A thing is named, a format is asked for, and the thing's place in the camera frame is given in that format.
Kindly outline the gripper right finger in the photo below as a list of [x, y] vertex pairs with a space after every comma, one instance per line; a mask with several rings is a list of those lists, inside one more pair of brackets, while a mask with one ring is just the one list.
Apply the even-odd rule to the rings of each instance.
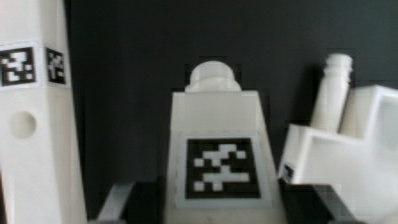
[[329, 185], [279, 182], [288, 224], [368, 224]]

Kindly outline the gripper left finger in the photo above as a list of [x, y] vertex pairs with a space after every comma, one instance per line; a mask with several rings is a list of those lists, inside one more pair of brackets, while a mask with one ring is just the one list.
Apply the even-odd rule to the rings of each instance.
[[164, 178], [105, 184], [87, 224], [164, 224], [164, 193]]

